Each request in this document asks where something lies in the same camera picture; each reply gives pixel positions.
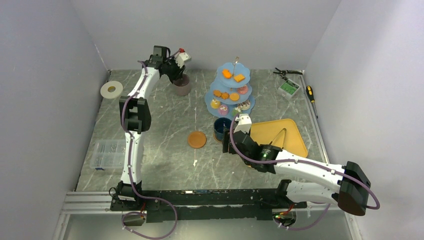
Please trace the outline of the yellow serving tray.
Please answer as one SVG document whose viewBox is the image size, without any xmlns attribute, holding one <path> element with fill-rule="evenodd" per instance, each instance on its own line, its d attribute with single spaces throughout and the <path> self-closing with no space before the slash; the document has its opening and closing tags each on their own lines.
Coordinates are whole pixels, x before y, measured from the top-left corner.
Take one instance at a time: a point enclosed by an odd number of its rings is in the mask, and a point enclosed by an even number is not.
<svg viewBox="0 0 424 240">
<path fill-rule="evenodd" d="M 259 145 L 265 145 L 269 144 L 283 128 L 286 128 L 287 130 L 284 141 L 284 150 L 287 150 L 294 155 L 306 158 L 308 156 L 308 150 L 296 123 L 292 119 L 286 118 L 253 123 L 251 125 L 250 136 Z M 277 147 L 281 147 L 282 140 L 283 138 L 281 137 L 276 142 Z"/>
</svg>

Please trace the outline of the purple-grey mug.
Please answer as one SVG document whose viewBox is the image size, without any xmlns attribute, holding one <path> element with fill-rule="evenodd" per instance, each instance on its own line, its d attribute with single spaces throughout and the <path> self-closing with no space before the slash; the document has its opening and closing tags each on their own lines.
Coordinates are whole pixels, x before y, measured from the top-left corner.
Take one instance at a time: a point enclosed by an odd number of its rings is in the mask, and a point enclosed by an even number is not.
<svg viewBox="0 0 424 240">
<path fill-rule="evenodd" d="M 173 88 L 177 96 L 187 96 L 191 91 L 191 82 L 187 74 L 183 73 L 181 78 L 173 82 Z"/>
</svg>

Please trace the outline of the dark blue mug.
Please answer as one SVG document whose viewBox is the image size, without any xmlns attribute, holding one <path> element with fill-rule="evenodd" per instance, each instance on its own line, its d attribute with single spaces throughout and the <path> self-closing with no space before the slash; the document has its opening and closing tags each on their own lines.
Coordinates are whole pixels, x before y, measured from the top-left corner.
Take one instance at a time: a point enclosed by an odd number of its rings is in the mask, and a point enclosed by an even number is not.
<svg viewBox="0 0 424 240">
<path fill-rule="evenodd" d="M 213 123 L 213 135 L 219 139 L 223 140 L 224 129 L 229 129 L 231 125 L 231 120 L 226 117 L 220 117 L 215 120 Z"/>
</svg>

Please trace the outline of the green cupcake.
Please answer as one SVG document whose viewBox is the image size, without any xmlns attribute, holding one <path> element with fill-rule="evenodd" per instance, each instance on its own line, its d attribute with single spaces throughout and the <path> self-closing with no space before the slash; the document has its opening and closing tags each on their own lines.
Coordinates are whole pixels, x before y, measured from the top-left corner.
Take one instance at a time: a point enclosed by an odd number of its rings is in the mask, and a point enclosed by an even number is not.
<svg viewBox="0 0 424 240">
<path fill-rule="evenodd" d="M 234 117 L 238 114 L 241 114 L 242 112 L 243 112 L 242 109 L 240 107 L 236 106 L 232 109 L 231 115 L 232 115 L 232 117 Z"/>
</svg>

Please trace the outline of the chocolate white sprinkled donut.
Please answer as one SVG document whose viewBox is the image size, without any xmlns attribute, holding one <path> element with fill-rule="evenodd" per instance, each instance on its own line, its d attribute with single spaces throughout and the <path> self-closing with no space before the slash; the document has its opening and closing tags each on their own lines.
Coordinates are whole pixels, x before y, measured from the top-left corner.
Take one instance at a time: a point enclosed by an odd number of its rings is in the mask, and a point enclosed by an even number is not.
<svg viewBox="0 0 424 240">
<path fill-rule="evenodd" d="M 238 107 L 241 111 L 247 111 L 247 110 L 249 110 L 249 109 L 251 108 L 251 101 L 247 99 L 246 101 L 244 101 L 244 102 L 242 102 L 242 103 L 239 103 L 239 104 L 237 105 L 237 107 Z"/>
</svg>

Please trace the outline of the purple cupcake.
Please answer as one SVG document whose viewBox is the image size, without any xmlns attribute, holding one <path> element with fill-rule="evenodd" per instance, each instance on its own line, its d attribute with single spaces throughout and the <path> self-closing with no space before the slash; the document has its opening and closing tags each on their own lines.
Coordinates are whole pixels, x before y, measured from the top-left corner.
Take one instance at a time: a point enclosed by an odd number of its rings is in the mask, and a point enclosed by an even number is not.
<svg viewBox="0 0 424 240">
<path fill-rule="evenodd" d="M 220 116 L 226 116 L 229 113 L 229 107 L 225 104 L 221 104 L 218 109 L 218 113 Z"/>
</svg>

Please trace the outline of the black food tongs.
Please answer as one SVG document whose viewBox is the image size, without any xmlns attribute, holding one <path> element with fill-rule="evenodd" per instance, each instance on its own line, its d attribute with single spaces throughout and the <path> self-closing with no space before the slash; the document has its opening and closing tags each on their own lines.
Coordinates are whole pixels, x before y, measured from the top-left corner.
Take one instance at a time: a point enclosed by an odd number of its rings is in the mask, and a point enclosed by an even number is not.
<svg viewBox="0 0 424 240">
<path fill-rule="evenodd" d="M 281 149 L 284 149 L 285 147 L 284 147 L 284 142 L 285 142 L 285 138 L 286 138 L 286 135 L 287 135 L 287 129 L 286 128 L 282 128 L 279 132 L 278 132 L 278 134 L 270 141 L 270 145 L 274 145 L 274 146 L 277 146 L 277 141 L 280 139 L 280 138 L 282 138 L 282 143 L 281 143 Z"/>
</svg>

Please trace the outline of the round orange cookie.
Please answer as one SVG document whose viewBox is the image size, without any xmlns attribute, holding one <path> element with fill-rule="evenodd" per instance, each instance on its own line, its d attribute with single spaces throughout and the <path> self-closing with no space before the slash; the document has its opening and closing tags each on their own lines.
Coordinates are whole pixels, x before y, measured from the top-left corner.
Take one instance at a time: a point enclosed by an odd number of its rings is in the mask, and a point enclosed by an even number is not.
<svg viewBox="0 0 424 240">
<path fill-rule="evenodd" d="M 237 102 L 240 99 L 240 95 L 236 92 L 233 92 L 229 95 L 229 99 L 233 102 Z"/>
</svg>

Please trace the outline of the wooden coaster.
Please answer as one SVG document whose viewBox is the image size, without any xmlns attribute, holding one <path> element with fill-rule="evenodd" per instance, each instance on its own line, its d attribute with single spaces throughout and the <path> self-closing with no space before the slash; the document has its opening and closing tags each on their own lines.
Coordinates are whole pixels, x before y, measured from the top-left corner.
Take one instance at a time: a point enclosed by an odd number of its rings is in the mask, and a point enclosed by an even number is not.
<svg viewBox="0 0 424 240">
<path fill-rule="evenodd" d="M 222 143 L 222 140 L 219 140 L 216 138 L 216 136 L 213 136 L 213 138 L 215 139 L 215 141 L 217 141 L 218 143 Z"/>
<path fill-rule="evenodd" d="M 206 135 L 201 131 L 193 131 L 187 137 L 187 143 L 194 149 L 202 148 L 207 142 Z"/>
</svg>

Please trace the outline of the yellow cupcake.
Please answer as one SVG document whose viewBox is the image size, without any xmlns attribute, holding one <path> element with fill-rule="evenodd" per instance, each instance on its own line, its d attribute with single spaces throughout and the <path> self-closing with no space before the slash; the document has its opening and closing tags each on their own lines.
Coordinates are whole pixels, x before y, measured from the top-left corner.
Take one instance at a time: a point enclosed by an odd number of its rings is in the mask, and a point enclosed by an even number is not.
<svg viewBox="0 0 424 240">
<path fill-rule="evenodd" d="M 215 99 L 215 98 L 213 98 L 213 99 L 210 101 L 210 107 L 211 107 L 212 109 L 218 109 L 221 105 L 222 105 L 222 104 L 221 104 L 221 102 L 220 102 L 219 100 Z"/>
</svg>

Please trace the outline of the blue three-tier cake stand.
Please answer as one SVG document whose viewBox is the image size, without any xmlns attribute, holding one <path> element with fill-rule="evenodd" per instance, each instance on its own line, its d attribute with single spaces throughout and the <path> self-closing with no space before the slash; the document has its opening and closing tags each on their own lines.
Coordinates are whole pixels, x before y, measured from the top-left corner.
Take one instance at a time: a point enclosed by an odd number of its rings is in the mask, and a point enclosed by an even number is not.
<svg viewBox="0 0 424 240">
<path fill-rule="evenodd" d="M 232 78 L 226 79 L 222 75 L 222 70 L 228 69 L 232 73 Z M 235 82 L 233 79 L 233 76 L 236 76 L 238 74 L 243 74 L 245 76 L 245 79 L 241 82 Z M 216 75 L 214 80 L 209 86 L 209 91 L 204 96 L 204 101 L 207 107 L 208 112 L 218 118 L 228 118 L 231 119 L 232 117 L 232 110 L 233 108 L 237 107 L 238 104 L 249 100 L 251 102 L 251 107 L 249 110 L 242 111 L 242 114 L 250 114 L 252 109 L 255 106 L 255 98 L 253 97 L 253 88 L 250 85 L 251 80 L 251 72 L 250 70 L 245 67 L 241 62 L 240 58 L 237 56 L 234 61 L 232 62 L 226 62 L 223 65 L 219 66 L 216 70 Z M 221 97 L 216 97 L 213 94 L 214 90 L 219 90 L 222 93 L 227 92 L 229 94 L 231 93 L 238 93 L 237 88 L 242 87 L 243 85 L 247 85 L 249 88 L 249 91 L 247 94 L 239 95 L 240 99 L 238 101 L 231 101 L 228 99 L 222 99 Z M 217 109 L 212 109 L 210 106 L 210 102 L 212 99 L 216 99 L 221 102 L 222 105 L 227 105 L 229 112 L 226 116 L 221 116 L 218 113 Z"/>
</svg>

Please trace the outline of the dark orange swirl cookie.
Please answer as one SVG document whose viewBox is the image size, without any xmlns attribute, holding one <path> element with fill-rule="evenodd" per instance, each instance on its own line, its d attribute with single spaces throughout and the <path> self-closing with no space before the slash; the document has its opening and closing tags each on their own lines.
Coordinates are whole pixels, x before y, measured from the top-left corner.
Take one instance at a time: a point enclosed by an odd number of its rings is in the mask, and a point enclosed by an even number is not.
<svg viewBox="0 0 424 240">
<path fill-rule="evenodd" d="M 220 95 L 220 97 L 223 100 L 226 100 L 226 99 L 228 99 L 230 97 L 230 94 L 228 92 L 222 92 L 221 95 Z"/>
</svg>

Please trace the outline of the pink cupcake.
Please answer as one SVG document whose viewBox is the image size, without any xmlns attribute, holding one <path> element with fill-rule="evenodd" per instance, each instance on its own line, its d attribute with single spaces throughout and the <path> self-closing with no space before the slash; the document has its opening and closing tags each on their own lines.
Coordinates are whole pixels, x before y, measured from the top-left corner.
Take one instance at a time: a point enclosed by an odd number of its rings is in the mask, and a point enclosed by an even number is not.
<svg viewBox="0 0 424 240">
<path fill-rule="evenodd" d="M 245 95 L 249 92 L 249 87 L 245 84 L 239 88 L 237 88 L 237 93 L 239 95 Z"/>
</svg>

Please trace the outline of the square cracker biscuit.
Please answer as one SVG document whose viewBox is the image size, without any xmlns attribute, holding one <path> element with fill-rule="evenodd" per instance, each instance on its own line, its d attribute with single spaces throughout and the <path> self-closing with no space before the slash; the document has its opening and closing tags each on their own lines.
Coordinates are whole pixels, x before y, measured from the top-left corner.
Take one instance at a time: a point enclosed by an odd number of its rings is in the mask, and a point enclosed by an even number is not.
<svg viewBox="0 0 424 240">
<path fill-rule="evenodd" d="M 234 81 L 236 82 L 236 83 L 240 83 L 240 82 L 242 82 L 244 79 L 245 79 L 246 77 L 243 75 L 243 74 L 238 74 L 238 75 L 235 75 L 235 76 L 233 76 L 233 79 L 234 79 Z"/>
</svg>

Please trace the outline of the orange fish-shaped cookie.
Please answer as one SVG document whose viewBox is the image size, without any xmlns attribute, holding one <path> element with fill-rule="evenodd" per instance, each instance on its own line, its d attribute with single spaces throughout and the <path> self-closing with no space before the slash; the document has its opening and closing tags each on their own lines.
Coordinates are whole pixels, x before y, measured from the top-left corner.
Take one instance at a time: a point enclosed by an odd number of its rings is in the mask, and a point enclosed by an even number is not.
<svg viewBox="0 0 424 240">
<path fill-rule="evenodd" d="M 228 70 L 228 69 L 223 69 L 222 71 L 221 71 L 221 73 L 222 73 L 222 76 L 225 78 L 225 79 L 231 79 L 232 77 L 233 77 L 233 74 Z"/>
</svg>

